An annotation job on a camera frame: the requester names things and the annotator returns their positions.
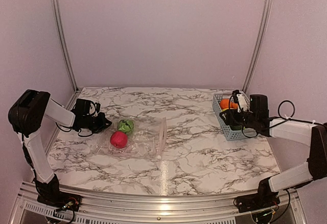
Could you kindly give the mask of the clear zip top bag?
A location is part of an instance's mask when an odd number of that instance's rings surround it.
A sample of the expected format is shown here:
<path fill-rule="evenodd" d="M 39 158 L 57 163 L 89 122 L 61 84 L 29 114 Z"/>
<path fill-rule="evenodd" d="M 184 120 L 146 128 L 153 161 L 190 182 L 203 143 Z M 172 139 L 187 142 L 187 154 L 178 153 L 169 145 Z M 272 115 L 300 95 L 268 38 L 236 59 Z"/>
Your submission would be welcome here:
<path fill-rule="evenodd" d="M 142 117 L 130 119 L 134 122 L 134 131 L 128 136 L 127 145 L 124 148 L 116 148 L 110 144 L 111 135 L 118 131 L 118 122 L 102 131 L 95 140 L 91 152 L 95 155 L 106 155 L 119 158 L 147 159 L 158 161 L 162 159 L 162 153 L 167 140 L 166 118 Z"/>

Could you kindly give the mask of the pink fake dragon fruit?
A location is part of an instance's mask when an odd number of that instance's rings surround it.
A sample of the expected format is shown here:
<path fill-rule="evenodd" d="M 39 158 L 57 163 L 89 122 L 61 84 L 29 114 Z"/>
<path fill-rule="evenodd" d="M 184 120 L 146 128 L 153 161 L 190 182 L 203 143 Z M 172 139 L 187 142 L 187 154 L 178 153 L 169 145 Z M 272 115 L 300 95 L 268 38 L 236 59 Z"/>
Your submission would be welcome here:
<path fill-rule="evenodd" d="M 127 145 L 128 136 L 121 131 L 114 132 L 110 137 L 110 144 L 116 148 L 124 148 Z"/>

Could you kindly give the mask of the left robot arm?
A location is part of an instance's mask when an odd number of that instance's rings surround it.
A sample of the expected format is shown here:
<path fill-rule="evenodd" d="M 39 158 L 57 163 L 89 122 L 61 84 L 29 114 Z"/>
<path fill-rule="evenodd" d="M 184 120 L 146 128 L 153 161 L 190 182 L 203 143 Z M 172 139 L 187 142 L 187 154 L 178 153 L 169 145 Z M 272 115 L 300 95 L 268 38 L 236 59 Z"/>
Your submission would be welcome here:
<path fill-rule="evenodd" d="M 60 191 L 58 177 L 48 162 L 42 141 L 45 119 L 77 132 L 80 137 L 98 134 L 109 128 L 112 122 L 101 112 L 98 102 L 79 98 L 71 109 L 67 109 L 46 91 L 28 89 L 10 108 L 8 121 L 21 141 L 37 192 L 53 206 L 61 206 L 64 194 Z"/>

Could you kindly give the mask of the orange fake orange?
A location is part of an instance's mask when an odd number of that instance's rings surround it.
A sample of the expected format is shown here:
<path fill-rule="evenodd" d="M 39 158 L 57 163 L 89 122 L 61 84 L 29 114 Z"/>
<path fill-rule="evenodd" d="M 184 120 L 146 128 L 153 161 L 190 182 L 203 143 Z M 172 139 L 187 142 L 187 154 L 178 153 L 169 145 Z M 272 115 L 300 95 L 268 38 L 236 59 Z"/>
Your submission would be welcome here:
<path fill-rule="evenodd" d="M 219 105 L 222 110 L 233 108 L 232 101 L 229 99 L 222 99 Z"/>

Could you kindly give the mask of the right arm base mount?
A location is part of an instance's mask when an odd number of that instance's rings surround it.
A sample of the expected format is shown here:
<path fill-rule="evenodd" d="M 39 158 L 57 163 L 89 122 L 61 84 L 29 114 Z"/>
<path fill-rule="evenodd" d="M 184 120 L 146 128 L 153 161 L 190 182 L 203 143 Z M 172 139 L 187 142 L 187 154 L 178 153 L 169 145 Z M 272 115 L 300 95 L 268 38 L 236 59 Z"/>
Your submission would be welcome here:
<path fill-rule="evenodd" d="M 256 211 L 280 204 L 278 194 L 261 197 L 258 193 L 238 196 L 233 201 L 240 213 Z"/>

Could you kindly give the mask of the dark green fake vegetable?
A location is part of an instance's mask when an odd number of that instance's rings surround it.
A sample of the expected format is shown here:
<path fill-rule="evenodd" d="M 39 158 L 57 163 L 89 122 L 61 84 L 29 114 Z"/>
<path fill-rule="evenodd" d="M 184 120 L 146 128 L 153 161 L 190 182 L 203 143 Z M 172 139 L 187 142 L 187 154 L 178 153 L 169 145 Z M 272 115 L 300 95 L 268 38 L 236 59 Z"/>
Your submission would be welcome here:
<path fill-rule="evenodd" d="M 230 129 L 232 131 L 239 131 L 242 129 L 242 126 L 241 125 L 232 125 L 232 126 L 230 126 Z"/>

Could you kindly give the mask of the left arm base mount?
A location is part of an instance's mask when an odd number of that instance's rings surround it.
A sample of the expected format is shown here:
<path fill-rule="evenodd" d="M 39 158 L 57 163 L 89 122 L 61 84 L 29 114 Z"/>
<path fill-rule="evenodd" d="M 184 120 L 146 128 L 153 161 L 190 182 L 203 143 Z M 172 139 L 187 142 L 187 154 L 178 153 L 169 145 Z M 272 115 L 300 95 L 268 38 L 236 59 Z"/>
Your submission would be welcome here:
<path fill-rule="evenodd" d="M 52 207 L 56 207 L 60 211 L 62 210 L 74 210 L 77 212 L 81 204 L 82 197 L 78 194 L 60 192 L 56 200 L 38 196 L 37 201 L 42 204 L 46 204 Z"/>

